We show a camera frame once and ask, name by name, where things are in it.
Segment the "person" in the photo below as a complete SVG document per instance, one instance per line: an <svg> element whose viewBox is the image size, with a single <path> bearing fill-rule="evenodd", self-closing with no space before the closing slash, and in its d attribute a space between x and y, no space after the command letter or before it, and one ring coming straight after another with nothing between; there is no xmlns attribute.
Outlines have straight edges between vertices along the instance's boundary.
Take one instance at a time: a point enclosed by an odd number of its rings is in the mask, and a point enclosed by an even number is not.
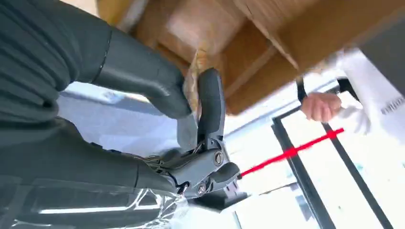
<svg viewBox="0 0 405 229"><path fill-rule="evenodd" d="M74 124L57 116L56 99L74 81L92 83L145 95L179 119L191 114L180 70L58 0L2 0L0 28L0 193L15 191L3 202L1 209L9 210L0 214L0 228L16 222L79 228L167 222L183 199L173 180L142 158L86 142ZM134 211L140 201L158 208Z"/></svg>
<svg viewBox="0 0 405 229"><path fill-rule="evenodd" d="M338 79L340 91L350 92L362 108L344 107L341 98L333 93L306 95L304 84L298 83L298 99L307 119L323 123L339 120L345 129L355 133L379 133L405 143L405 99L401 93L359 49L344 52L336 64L347 75L346 79Z"/></svg>

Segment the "dark gray fabric sleeve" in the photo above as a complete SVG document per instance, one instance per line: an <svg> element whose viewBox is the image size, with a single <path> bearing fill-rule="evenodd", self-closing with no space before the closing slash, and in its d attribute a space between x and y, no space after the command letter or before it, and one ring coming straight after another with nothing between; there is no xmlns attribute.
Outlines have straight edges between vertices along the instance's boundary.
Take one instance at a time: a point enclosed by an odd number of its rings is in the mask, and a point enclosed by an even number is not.
<svg viewBox="0 0 405 229"><path fill-rule="evenodd" d="M173 118L190 113L173 64L87 12L58 0L1 0L0 28L0 146L63 128L56 99L74 81L142 93Z"/></svg>
<svg viewBox="0 0 405 229"><path fill-rule="evenodd" d="M83 140L59 92L101 72L112 28L58 0L0 0L0 175L175 192L139 158Z"/></svg>
<svg viewBox="0 0 405 229"><path fill-rule="evenodd" d="M58 92L98 74L111 31L57 0L2 0L0 28L0 122L28 124L55 118Z"/></svg>

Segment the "human hand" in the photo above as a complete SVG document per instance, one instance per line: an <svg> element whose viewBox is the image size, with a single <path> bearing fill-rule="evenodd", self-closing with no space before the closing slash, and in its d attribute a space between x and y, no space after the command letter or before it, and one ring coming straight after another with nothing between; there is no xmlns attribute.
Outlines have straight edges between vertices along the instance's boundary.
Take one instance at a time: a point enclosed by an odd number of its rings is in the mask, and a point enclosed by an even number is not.
<svg viewBox="0 0 405 229"><path fill-rule="evenodd" d="M310 93L302 101L301 111L312 119L328 122L340 111L341 99L332 93Z"/></svg>

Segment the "robotic hand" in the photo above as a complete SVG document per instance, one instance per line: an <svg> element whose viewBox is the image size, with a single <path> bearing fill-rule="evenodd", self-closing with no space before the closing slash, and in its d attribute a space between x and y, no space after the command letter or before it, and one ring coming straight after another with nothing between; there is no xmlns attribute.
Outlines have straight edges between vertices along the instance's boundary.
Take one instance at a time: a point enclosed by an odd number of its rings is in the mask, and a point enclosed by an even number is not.
<svg viewBox="0 0 405 229"><path fill-rule="evenodd" d="M164 161L149 158L148 165L172 179L178 194L198 198L225 188L236 180L239 168L229 161L223 143L225 101L221 78L215 69L199 77L202 115L198 123L198 145L184 155Z"/></svg>

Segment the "transparent plastic sheet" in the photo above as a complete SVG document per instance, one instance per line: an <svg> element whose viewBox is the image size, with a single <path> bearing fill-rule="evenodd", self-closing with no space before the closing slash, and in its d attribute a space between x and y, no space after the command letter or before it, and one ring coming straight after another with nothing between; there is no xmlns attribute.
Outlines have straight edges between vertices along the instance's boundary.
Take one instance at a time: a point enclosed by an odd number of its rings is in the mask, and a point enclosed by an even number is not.
<svg viewBox="0 0 405 229"><path fill-rule="evenodd" d="M188 211L183 196L148 188L127 190L0 181L0 228L166 229Z"/></svg>

